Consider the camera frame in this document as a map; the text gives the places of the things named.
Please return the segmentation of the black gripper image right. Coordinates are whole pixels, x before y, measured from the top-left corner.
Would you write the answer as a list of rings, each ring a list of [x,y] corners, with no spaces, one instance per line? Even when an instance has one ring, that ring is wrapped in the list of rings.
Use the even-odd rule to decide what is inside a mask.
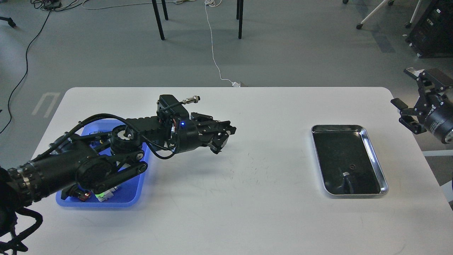
[[[410,67],[404,73],[416,80],[419,98],[413,108],[399,98],[390,101],[401,115],[398,121],[413,134],[424,133],[427,129],[440,142],[452,143],[453,107],[451,104],[440,105],[441,101],[452,101],[452,78],[438,68],[417,70]]]

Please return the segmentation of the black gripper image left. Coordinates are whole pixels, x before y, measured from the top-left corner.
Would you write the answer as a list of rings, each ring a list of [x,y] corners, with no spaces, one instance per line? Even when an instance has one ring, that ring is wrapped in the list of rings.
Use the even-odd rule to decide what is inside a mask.
[[[210,115],[192,112],[190,119],[180,121],[176,132],[176,154],[207,146],[213,153],[219,154],[229,136],[236,132],[236,127],[230,121],[218,121]]]

